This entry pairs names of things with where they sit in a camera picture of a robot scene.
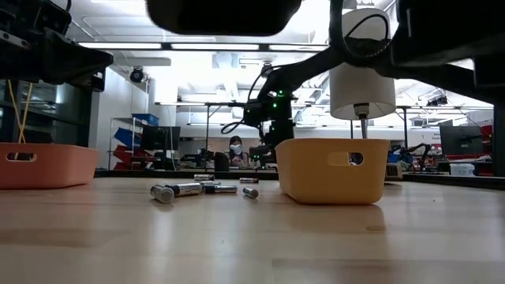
wooden table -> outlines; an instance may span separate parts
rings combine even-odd
[[[0,192],[1,283],[505,283],[505,193],[387,185],[376,206],[151,200],[160,180]]]

